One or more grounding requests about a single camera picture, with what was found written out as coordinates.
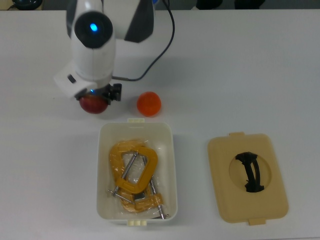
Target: cable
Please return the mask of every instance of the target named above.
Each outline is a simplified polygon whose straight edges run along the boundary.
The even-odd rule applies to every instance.
[[[171,21],[172,21],[172,34],[171,34],[171,39],[168,43],[168,45],[166,46],[166,48],[162,51],[162,53],[160,53],[160,55],[149,65],[149,67],[145,70],[145,72],[138,78],[127,78],[127,77],[120,77],[120,76],[112,76],[112,79],[114,80],[121,80],[121,81],[128,81],[128,82],[136,82],[141,80],[148,72],[149,70],[152,68],[152,66],[163,56],[163,54],[165,54],[165,52],[168,50],[168,48],[170,47],[172,41],[174,40],[175,37],[175,31],[176,31],[176,24],[175,24],[175,19],[174,16],[172,15],[172,12],[170,10],[170,1],[168,0],[168,3],[166,3],[166,0],[162,0],[165,8],[168,10]]]
[[[16,5],[11,5],[8,9],[7,9],[7,11],[9,11],[10,9],[15,9],[16,8]]]

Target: container lid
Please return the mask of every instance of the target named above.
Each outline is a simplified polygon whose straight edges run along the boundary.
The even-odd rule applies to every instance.
[[[268,136],[236,132],[213,138],[208,155],[219,213],[226,222],[259,225],[287,214],[288,200]]]

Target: white plastic container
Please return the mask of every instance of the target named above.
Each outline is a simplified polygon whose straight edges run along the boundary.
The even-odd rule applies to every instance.
[[[157,190],[162,195],[163,210],[167,219],[151,219],[157,208],[146,212],[131,213],[124,210],[117,197],[111,196],[115,183],[109,162],[110,149],[121,141],[141,139],[147,141],[158,156],[154,172],[158,181]],[[176,165],[173,135],[166,123],[107,123],[99,134],[97,212],[111,222],[128,226],[146,226],[147,223],[161,223],[173,219],[178,211]]]

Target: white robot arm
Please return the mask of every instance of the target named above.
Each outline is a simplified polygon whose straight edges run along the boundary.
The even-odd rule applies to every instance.
[[[140,43],[154,29],[153,0],[71,0],[66,14],[72,61],[54,80],[70,98],[121,100],[121,84],[111,86],[116,38]]]

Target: orange ball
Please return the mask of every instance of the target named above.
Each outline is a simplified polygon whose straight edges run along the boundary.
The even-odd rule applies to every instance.
[[[153,91],[146,91],[139,96],[136,107],[142,115],[152,117],[161,109],[160,97]]]

